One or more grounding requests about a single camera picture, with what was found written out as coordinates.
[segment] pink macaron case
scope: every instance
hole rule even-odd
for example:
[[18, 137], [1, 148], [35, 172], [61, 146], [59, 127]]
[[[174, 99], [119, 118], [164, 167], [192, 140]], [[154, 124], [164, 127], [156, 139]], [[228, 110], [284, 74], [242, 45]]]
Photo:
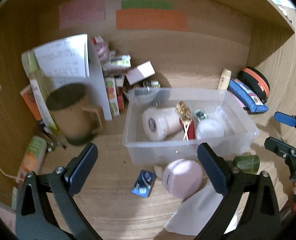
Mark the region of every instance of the pink macaron case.
[[201, 166], [191, 160], [179, 159], [165, 168], [162, 184], [167, 192], [179, 199], [194, 194], [202, 182]]

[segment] bolt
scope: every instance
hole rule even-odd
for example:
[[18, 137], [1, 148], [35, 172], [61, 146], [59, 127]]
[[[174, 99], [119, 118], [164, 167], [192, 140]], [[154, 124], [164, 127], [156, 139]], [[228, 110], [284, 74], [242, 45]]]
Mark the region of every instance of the bolt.
[[267, 171], [262, 171], [262, 175], [263, 175], [264, 177], [269, 177], [269, 173], [268, 173]]
[[60, 173], [62, 173], [64, 171], [64, 167], [58, 167], [57, 169], [56, 169], [56, 173], [57, 174], [60, 174]]
[[232, 168], [231, 168], [231, 171], [232, 171], [233, 173], [239, 173], [239, 172], [240, 172], [240, 169], [239, 169], [238, 167], [232, 167]]
[[31, 178], [33, 176], [33, 171], [29, 171], [28, 173], [27, 173], [27, 177], [28, 178]]

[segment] pink paper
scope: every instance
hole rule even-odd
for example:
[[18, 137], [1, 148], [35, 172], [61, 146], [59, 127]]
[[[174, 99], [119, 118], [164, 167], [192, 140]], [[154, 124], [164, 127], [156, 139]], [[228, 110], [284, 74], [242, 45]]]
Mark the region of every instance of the pink paper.
[[73, 0], [59, 6], [59, 29], [105, 20], [105, 0]]

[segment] transparent storage box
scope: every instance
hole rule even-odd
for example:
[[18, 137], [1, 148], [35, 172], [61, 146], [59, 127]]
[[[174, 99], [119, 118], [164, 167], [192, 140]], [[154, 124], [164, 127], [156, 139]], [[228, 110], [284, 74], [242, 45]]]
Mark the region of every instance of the transparent storage box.
[[[183, 141], [184, 131], [169, 135], [164, 141], [150, 141], [143, 126], [143, 113], [156, 108], [176, 107], [179, 101], [191, 112], [200, 109], [209, 119], [224, 127], [224, 136]], [[195, 128], [198, 120], [194, 118]], [[227, 91], [188, 88], [136, 88], [131, 92], [123, 133], [123, 145], [128, 148], [133, 164], [169, 163], [179, 158], [196, 159], [197, 147], [207, 142], [218, 156], [240, 155], [247, 151], [259, 129]]]

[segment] brown mug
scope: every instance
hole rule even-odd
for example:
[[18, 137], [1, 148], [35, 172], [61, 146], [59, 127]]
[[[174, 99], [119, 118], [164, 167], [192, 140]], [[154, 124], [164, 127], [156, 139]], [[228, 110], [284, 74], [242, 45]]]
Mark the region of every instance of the brown mug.
[[88, 143], [105, 127], [103, 109], [89, 104], [86, 86], [82, 83], [64, 85], [51, 92], [46, 105], [56, 125], [72, 145]]

